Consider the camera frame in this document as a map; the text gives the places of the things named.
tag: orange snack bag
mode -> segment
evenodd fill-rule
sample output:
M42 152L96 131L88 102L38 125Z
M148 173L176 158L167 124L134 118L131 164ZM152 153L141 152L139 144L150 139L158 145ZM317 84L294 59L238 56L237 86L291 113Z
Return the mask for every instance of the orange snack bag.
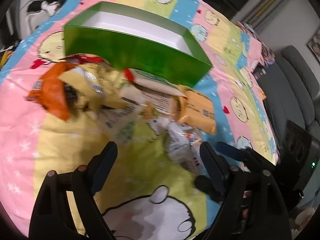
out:
M26 100L41 104L47 112L59 119L68 120L70 112L67 106L67 96L64 83L58 79L58 76L74 67L75 65L68 62L55 64L35 82Z

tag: screw head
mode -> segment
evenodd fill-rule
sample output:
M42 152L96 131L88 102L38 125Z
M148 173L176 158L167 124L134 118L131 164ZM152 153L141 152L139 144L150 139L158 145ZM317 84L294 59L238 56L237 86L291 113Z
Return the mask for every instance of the screw head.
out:
M267 176L267 177L269 177L270 175L271 175L271 172L270 171L268 171L268 170L263 170L263 175L265 175L265 176Z
M55 171L48 171L47 175L49 177L52 177L56 172Z
M78 171L85 171L87 169L87 166L86 165L80 165L78 167Z
M230 166L230 170L232 170L232 171L239 171L239 167L236 166L236 165L231 165L231 166Z

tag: gray sofa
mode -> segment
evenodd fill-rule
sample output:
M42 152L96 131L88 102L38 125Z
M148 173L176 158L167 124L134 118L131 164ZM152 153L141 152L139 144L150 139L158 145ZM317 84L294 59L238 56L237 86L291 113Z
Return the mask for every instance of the gray sofa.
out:
M276 63L266 69L258 84L267 96L264 104L278 149L281 150L287 120L295 122L320 140L319 82L294 46L288 46L276 54ZM320 165L304 189L305 197L298 206L316 198L319 186Z

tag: wall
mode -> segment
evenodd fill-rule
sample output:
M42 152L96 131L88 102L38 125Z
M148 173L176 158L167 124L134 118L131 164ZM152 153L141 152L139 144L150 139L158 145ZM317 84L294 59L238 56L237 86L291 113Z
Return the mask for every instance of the wall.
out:
M306 44L320 25L320 19L308 0L289 0L259 33L274 51L293 45L301 53L320 82L320 64Z
M249 0L231 19L231 22L236 23L237 21L244 19L260 1L261 0Z

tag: nutrition label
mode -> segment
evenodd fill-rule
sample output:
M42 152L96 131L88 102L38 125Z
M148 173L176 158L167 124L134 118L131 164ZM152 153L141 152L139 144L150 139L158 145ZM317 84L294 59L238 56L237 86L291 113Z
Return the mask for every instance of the nutrition label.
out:
M155 106L158 112L162 114L171 113L172 96L146 88L141 90L141 93L147 101L150 101Z

